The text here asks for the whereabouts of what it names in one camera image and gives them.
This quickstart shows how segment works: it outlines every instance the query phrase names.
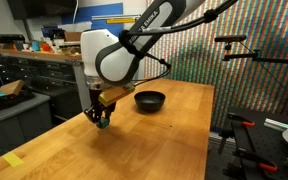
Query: metal cabinet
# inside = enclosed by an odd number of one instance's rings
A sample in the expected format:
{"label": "metal cabinet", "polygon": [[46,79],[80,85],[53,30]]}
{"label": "metal cabinet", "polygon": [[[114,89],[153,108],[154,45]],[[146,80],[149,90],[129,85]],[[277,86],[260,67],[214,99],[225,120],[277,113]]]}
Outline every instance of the metal cabinet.
{"label": "metal cabinet", "polygon": [[0,54],[3,84],[25,81],[25,87],[51,97],[51,113],[67,120],[91,105],[81,61]]}

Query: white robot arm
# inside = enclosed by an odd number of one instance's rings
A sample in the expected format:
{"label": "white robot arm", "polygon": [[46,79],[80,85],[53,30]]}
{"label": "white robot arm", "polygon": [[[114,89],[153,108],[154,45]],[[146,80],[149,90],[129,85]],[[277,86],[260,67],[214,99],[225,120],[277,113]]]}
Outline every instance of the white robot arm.
{"label": "white robot arm", "polygon": [[92,122],[100,123],[103,111],[108,112],[108,118],[114,111],[115,103],[110,107],[103,107],[98,102],[102,90],[110,86],[125,86],[131,82],[140,60],[147,55],[149,49],[163,34],[179,32],[211,22],[237,0],[227,0],[215,10],[206,11],[204,17],[173,26],[191,14],[204,1],[155,0],[131,29],[121,32],[119,37],[106,29],[82,33],[82,60],[92,101],[92,107],[86,110],[85,114]]}

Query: floor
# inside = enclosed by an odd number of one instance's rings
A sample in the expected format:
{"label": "floor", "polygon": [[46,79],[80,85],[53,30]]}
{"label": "floor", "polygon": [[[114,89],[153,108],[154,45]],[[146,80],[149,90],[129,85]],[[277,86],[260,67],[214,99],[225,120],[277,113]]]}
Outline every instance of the floor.
{"label": "floor", "polygon": [[[222,155],[217,153],[219,148],[219,141],[213,138],[209,140],[209,150],[206,166],[206,180],[228,180],[229,178],[224,176],[222,171],[226,167],[228,162],[233,162],[232,151],[234,147],[227,144],[224,148]],[[0,156],[7,151],[0,149]]]}

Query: black bowl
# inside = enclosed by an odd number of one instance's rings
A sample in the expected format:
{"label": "black bowl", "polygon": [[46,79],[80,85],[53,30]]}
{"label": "black bowl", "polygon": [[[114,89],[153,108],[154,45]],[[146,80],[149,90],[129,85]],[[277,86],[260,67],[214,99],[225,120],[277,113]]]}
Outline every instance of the black bowl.
{"label": "black bowl", "polygon": [[156,112],[164,104],[165,95],[157,91],[142,91],[134,96],[136,105],[143,111]]}

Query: wooden tabletop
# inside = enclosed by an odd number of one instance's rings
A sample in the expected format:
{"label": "wooden tabletop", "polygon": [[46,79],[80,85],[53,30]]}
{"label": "wooden tabletop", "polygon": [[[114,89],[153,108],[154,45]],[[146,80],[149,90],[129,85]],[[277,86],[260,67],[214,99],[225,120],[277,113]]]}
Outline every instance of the wooden tabletop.
{"label": "wooden tabletop", "polygon": [[0,54],[8,56],[27,56],[30,58],[51,58],[58,60],[82,60],[81,55],[64,55],[64,54],[55,54],[52,52],[27,52],[27,51],[15,51],[12,49],[0,49]]}
{"label": "wooden tabletop", "polygon": [[[162,109],[140,112],[136,92],[166,95]],[[159,79],[117,102],[111,124],[98,129],[79,114],[0,157],[1,179],[204,179],[214,87]]]}

